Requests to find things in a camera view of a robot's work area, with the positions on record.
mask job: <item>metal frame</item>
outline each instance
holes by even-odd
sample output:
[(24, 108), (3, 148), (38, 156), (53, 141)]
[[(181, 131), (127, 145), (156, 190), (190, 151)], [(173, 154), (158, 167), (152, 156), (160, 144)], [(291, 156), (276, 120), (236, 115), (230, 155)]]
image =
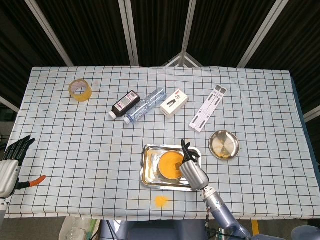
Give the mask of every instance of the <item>metal frame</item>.
[(312, 119), (315, 119), (320, 116), (320, 106), (317, 106), (316, 108), (312, 109), (311, 111), (307, 112), (303, 115), (304, 122), (309, 122)]
[(192, 28), (192, 22), (194, 20), (196, 4), (197, 4), (197, 0), (190, 0), (190, 2), (189, 2), (189, 9), (188, 9), (187, 17), (186, 17), (184, 36), (183, 36), (183, 42), (182, 42), (181, 58), (179, 61), (180, 67), (184, 67), (184, 64), (185, 64), (185, 56), (187, 53), (190, 32), (191, 32), (191, 28)]
[(118, 0), (126, 47), (131, 66), (139, 66), (138, 49), (136, 42), (134, 17), (132, 14), (131, 0)]
[(16, 113), (18, 113), (20, 110), (15, 105), (13, 105), (11, 102), (5, 100), (2, 96), (0, 96), (0, 103), (2, 103), (3, 105), (6, 105), (8, 108), (15, 111)]
[(197, 60), (195, 60), (189, 53), (185, 53), (183, 66), (180, 66), (181, 52), (175, 57), (171, 58), (162, 67), (182, 67), (182, 68), (200, 68), (203, 67)]
[(50, 26), (48, 20), (46, 19), (44, 13), (41, 11), (39, 5), (37, 4), (36, 0), (24, 0), (39, 24), (41, 25), (42, 29), (44, 30), (45, 34), (50, 39), (51, 43), (60, 54), (61, 58), (65, 62), (68, 67), (73, 67), (74, 64), (72, 63), (71, 59), (69, 58), (67, 52), (65, 51), (64, 47), (62, 46), (61, 42), (59, 41), (55, 31)]
[(245, 68), (247, 63), (250, 61), (262, 41), (264, 40), (265, 36), (287, 5), (289, 0), (276, 0), (273, 7), (271, 8), (269, 14), (266, 16), (265, 20), (263, 21), (261, 27), (259, 28), (258, 32), (254, 36), (251, 44), (249, 45), (248, 49), (245, 51), (243, 57), (241, 58), (237, 68)]

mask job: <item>robotic hand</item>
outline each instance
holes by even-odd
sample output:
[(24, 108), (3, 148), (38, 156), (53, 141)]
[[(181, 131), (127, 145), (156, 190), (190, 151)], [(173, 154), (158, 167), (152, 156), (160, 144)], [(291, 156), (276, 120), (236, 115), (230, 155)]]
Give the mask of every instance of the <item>robotic hand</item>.
[(10, 145), (0, 161), (0, 227), (4, 220), (9, 202), (8, 197), (14, 194), (15, 190), (25, 189), (40, 184), (46, 176), (41, 176), (34, 181), (19, 182), (19, 173), (27, 150), (35, 139), (27, 136)]
[(204, 201), (207, 209), (205, 226), (209, 228), (209, 214), (211, 213), (214, 219), (219, 223), (222, 229), (230, 229), (232, 236), (230, 240), (235, 239), (252, 239), (252, 240), (280, 240), (282, 238), (256, 235), (251, 238), (251, 234), (246, 228), (244, 228), (232, 215), (227, 205), (220, 197), (219, 193), (214, 187), (209, 186), (209, 178), (207, 174), (198, 165), (198, 162), (194, 159), (193, 153), (188, 150), (190, 143), (185, 144), (184, 140), (181, 140), (181, 146), (184, 154), (183, 162), (180, 166), (180, 171), (185, 179), (189, 182), (193, 190), (201, 191), (201, 198)]

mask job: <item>clear plastic bottle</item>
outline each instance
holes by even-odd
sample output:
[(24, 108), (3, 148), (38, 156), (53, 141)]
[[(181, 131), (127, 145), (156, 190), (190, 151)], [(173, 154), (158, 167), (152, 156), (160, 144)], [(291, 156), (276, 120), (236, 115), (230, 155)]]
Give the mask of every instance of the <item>clear plastic bottle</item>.
[(135, 123), (151, 109), (161, 104), (166, 99), (166, 92), (162, 88), (157, 88), (144, 100), (141, 100), (123, 119), (126, 124)]

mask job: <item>table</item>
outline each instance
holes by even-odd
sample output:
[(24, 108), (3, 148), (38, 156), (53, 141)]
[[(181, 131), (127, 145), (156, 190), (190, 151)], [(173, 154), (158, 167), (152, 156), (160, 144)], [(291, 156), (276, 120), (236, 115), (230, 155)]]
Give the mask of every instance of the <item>table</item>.
[[(85, 79), (86, 102), (69, 84)], [(189, 122), (212, 89), (228, 91), (201, 133)], [(157, 87), (183, 90), (189, 101), (167, 119), (153, 109), (134, 125), (108, 116), (128, 91), (141, 99)], [(221, 161), (208, 146), (218, 130), (240, 141), (238, 157)], [(87, 216), (144, 221), (204, 219), (197, 192), (150, 189), (140, 184), (144, 145), (191, 142), (202, 154), (210, 184), (238, 219), (319, 218), (320, 192), (297, 111), (291, 76), (283, 70), (144, 67), (34, 67), (10, 144), (31, 135), (20, 181), (47, 175), (37, 187), (17, 190), (6, 217)], [(166, 196), (164, 208), (156, 196)]]

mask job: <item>white bottle cap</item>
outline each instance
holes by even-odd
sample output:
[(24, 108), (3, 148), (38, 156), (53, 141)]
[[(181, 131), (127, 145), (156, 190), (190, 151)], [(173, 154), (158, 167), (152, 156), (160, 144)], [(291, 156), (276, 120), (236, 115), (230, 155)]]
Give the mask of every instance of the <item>white bottle cap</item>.
[(130, 123), (129, 118), (127, 118), (127, 117), (125, 117), (125, 118), (123, 119), (123, 121), (124, 121), (126, 124), (129, 124), (129, 123)]
[(115, 120), (117, 118), (117, 116), (115, 115), (115, 113), (113, 111), (109, 112), (110, 117), (112, 117), (113, 120)]

